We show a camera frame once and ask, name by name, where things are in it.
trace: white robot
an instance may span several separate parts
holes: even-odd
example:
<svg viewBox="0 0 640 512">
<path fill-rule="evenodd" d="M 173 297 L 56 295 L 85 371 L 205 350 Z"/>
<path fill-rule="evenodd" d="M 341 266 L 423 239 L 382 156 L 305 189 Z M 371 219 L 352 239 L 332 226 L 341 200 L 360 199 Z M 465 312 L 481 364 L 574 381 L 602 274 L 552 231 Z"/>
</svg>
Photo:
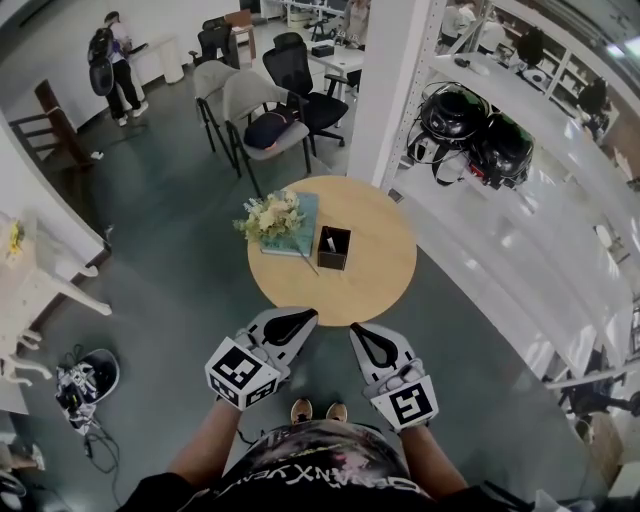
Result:
<svg viewBox="0 0 640 512">
<path fill-rule="evenodd" d="M 318 324 L 314 309 L 279 308 L 260 313 L 235 339 L 225 338 L 205 365 L 209 387 L 240 410 L 275 393 L 289 364 Z M 438 413 L 431 378 L 401 334 L 375 324 L 349 333 L 367 386 L 364 396 L 397 432 Z M 376 353 L 383 352 L 380 361 Z"/>
</svg>

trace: box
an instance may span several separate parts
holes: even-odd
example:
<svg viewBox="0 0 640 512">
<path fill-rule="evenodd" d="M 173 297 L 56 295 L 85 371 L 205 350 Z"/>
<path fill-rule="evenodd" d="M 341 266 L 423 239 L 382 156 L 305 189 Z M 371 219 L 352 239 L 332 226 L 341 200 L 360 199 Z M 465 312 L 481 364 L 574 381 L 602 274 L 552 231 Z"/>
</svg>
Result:
<svg viewBox="0 0 640 512">
<path fill-rule="evenodd" d="M 336 252 L 329 247 L 328 238 L 333 240 Z M 331 228 L 322 226 L 320 232 L 320 242 L 318 243 L 318 266 L 344 270 L 347 264 L 347 254 L 349 253 L 349 241 L 351 231 L 348 229 Z"/>
<path fill-rule="evenodd" d="M 319 59 L 322 57 L 328 57 L 329 55 L 333 55 L 335 53 L 335 48 L 330 44 L 323 44 L 320 46 L 314 46 L 311 48 L 311 55 L 314 57 L 318 57 Z"/>
</svg>

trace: black helmet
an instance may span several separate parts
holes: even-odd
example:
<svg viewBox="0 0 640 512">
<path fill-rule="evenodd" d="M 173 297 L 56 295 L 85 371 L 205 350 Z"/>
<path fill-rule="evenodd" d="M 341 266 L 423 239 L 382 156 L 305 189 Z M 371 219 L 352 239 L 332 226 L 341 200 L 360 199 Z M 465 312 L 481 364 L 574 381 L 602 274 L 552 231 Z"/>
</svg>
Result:
<svg viewBox="0 0 640 512">
<path fill-rule="evenodd" d="M 533 138 L 503 113 L 489 118 L 485 130 L 473 138 L 471 170 L 493 188 L 513 188 L 527 179 L 533 156 Z"/>
<path fill-rule="evenodd" d="M 457 83 L 441 87 L 427 99 L 420 113 L 426 135 L 449 149 L 463 149 L 484 126 L 488 104 Z"/>
</svg>

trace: armrest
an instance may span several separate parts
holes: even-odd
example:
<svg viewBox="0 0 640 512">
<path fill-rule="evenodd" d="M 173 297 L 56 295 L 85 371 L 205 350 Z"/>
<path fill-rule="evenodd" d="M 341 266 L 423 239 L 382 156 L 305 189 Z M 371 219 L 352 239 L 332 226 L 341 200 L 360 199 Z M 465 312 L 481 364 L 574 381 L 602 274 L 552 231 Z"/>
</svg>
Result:
<svg viewBox="0 0 640 512">
<path fill-rule="evenodd" d="M 329 96 L 329 98 L 333 98 L 333 93 L 336 90 L 336 83 L 340 82 L 341 84 L 349 85 L 347 77 L 338 75 L 324 75 L 324 77 L 331 81 L 331 84 L 329 84 L 329 90 L 327 91 L 327 96 Z"/>
<path fill-rule="evenodd" d="M 344 76 L 339 75 L 324 75 L 327 80 L 331 80 L 332 82 L 341 82 L 343 84 L 349 85 L 349 80 L 347 80 Z"/>
<path fill-rule="evenodd" d="M 309 100 L 305 100 L 299 94 L 295 92 L 289 91 L 289 95 L 287 96 L 287 108 L 292 108 L 296 110 L 300 115 L 300 121 L 305 123 L 304 119 L 304 106 L 309 103 Z"/>
</svg>

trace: chair leg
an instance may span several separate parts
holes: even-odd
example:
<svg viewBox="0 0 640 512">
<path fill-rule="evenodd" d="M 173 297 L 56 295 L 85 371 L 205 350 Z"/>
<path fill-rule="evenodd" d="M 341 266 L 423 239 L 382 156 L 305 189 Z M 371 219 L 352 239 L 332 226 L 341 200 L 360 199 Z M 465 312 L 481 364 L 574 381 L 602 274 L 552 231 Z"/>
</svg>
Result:
<svg viewBox="0 0 640 512">
<path fill-rule="evenodd" d="M 251 168 L 251 165 L 249 164 L 249 159 L 247 158 L 247 155 L 244 154 L 244 151 L 241 151 L 242 153 L 242 159 L 244 160 L 244 165 L 247 166 L 247 171 L 249 171 L 249 177 L 251 178 L 251 181 L 253 182 L 253 188 L 256 189 L 256 194 L 258 194 L 258 198 L 259 199 L 264 199 L 264 196 L 262 195 L 262 192 L 260 192 L 260 187 L 258 187 L 258 182 L 256 181 L 256 177 L 253 175 L 253 169 Z"/>
<path fill-rule="evenodd" d="M 327 137 L 329 139 L 335 139 L 339 140 L 340 142 L 344 142 L 344 137 L 342 137 L 341 135 L 336 135 L 335 133 L 328 132 L 326 130 L 318 130 L 314 135 L 320 135 L 320 137 Z"/>
<path fill-rule="evenodd" d="M 309 159 L 309 147 L 307 146 L 306 137 L 302 139 L 302 148 L 304 149 L 304 161 L 307 164 L 307 174 L 311 174 L 311 160 Z"/>
<path fill-rule="evenodd" d="M 236 146 L 236 142 L 234 140 L 233 131 L 229 126 L 227 126 L 227 133 L 229 134 L 229 143 L 231 144 L 231 152 L 233 153 L 233 167 L 238 173 L 238 178 L 242 178 L 242 174 L 240 173 L 240 162 L 238 162 L 238 148 Z"/>
<path fill-rule="evenodd" d="M 313 153 L 313 156 L 317 157 L 318 154 L 316 153 L 316 139 L 314 138 L 313 133 L 309 134 L 309 140 L 311 141 L 311 152 Z"/>
<path fill-rule="evenodd" d="M 231 153 L 229 153 L 229 148 L 227 147 L 227 143 L 222 138 L 222 133 L 220 132 L 220 127 L 216 123 L 213 123 L 213 128 L 216 131 L 216 133 L 218 134 L 218 139 L 220 139 L 220 144 L 222 144 L 222 149 L 224 149 L 224 152 L 227 154 L 227 157 L 229 158 L 229 161 L 231 162 L 231 167 L 235 167 L 235 164 L 233 162 L 233 158 L 231 158 Z"/>
<path fill-rule="evenodd" d="M 211 151 L 216 152 L 216 145 L 213 143 L 213 137 L 211 135 L 211 130 L 209 129 L 209 117 L 207 116 L 207 112 L 205 108 L 202 106 L 202 103 L 198 102 L 198 106 L 200 107 L 200 113 L 202 114 L 202 119 L 204 120 L 204 127 L 207 130 L 207 137 L 209 138 L 209 144 L 211 145 Z"/>
<path fill-rule="evenodd" d="M 216 152 L 216 145 L 213 143 L 213 137 L 211 136 L 211 130 L 209 129 L 209 121 L 204 122 L 204 128 L 207 130 L 207 137 L 209 137 L 209 144 L 211 145 L 211 151 Z"/>
</svg>

